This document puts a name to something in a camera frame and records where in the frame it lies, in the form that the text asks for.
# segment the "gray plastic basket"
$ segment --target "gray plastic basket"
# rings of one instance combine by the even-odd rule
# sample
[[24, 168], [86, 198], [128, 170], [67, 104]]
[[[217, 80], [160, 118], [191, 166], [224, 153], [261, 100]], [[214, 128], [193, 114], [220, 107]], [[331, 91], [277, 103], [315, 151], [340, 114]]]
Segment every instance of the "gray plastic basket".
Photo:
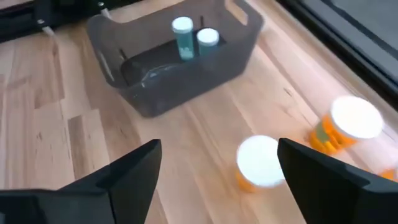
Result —
[[[106, 81], [142, 116], [154, 117], [242, 74], [263, 20], [245, 1], [235, 3], [247, 14], [246, 25], [223, 0], [186, 0], [123, 24], [92, 17], [88, 35]], [[171, 29], [180, 16], [193, 20], [195, 32], [216, 29], [220, 46], [182, 61]]]

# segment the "orange pill bottle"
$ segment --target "orange pill bottle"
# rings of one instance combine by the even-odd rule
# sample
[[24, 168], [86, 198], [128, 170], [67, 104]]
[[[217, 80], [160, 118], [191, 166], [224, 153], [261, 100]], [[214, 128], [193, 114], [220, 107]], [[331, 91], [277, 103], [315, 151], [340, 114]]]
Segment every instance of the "orange pill bottle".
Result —
[[384, 177], [386, 179], [398, 182], [398, 173], [397, 173], [397, 168], [390, 169], [387, 171], [384, 171], [383, 173], [379, 174], [381, 177]]
[[328, 155], [350, 147], [358, 141], [372, 139], [383, 129], [380, 112], [368, 101], [355, 96], [336, 99], [310, 133], [312, 148]]
[[236, 155], [236, 180], [246, 192], [275, 187], [284, 175], [277, 156], [278, 142], [268, 136], [251, 136], [242, 142]]

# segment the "butcher block countertop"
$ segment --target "butcher block countertop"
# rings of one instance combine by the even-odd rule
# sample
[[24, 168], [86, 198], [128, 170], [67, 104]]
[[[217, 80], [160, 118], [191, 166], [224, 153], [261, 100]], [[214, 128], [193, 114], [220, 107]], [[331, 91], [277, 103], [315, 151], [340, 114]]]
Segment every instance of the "butcher block countertop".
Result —
[[[111, 15], [127, 22], [177, 2], [145, 0]], [[397, 164], [397, 113], [275, 1], [248, 3], [265, 25], [244, 73], [151, 119], [106, 83], [86, 21], [55, 37], [0, 44], [0, 188], [58, 189], [159, 138], [162, 165], [146, 223], [305, 223], [286, 184], [254, 194], [238, 188], [236, 150], [253, 134], [308, 144], [342, 95], [368, 99], [386, 127], [335, 157], [375, 173]]]

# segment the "wooden table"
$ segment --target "wooden table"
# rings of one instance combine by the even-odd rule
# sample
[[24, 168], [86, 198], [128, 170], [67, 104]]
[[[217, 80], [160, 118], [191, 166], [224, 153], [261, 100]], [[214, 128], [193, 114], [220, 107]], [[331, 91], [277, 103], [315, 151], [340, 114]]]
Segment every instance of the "wooden table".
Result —
[[[126, 22], [176, 2], [145, 0], [111, 15]], [[53, 39], [0, 44], [0, 187], [57, 189], [160, 138], [147, 223], [305, 223], [285, 184], [257, 194], [238, 189], [236, 150], [253, 134], [306, 144], [318, 117], [346, 94], [374, 103], [387, 126], [336, 157], [376, 173], [396, 164], [396, 112], [277, 3], [249, 3], [266, 25], [244, 74], [153, 119], [107, 86], [84, 22]]]
[[31, 0], [0, 0], [0, 9], [5, 9], [7, 7], [15, 6]]

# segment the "pill bottle lid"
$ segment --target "pill bottle lid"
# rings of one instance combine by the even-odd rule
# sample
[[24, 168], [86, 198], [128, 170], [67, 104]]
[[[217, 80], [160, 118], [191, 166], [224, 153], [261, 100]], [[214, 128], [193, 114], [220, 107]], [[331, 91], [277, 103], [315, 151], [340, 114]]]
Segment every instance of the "pill bottle lid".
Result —
[[384, 126], [376, 107], [356, 96], [339, 97], [333, 102], [330, 113], [335, 128], [357, 140], [377, 137]]
[[205, 28], [198, 32], [197, 38], [201, 45], [214, 46], [218, 43], [220, 35], [215, 29]]
[[172, 28], [175, 33], [186, 34], [192, 31], [193, 22], [189, 17], [178, 17], [173, 20]]
[[237, 153], [238, 168], [258, 187], [274, 187], [285, 179], [277, 156], [278, 142], [268, 136], [251, 136]]

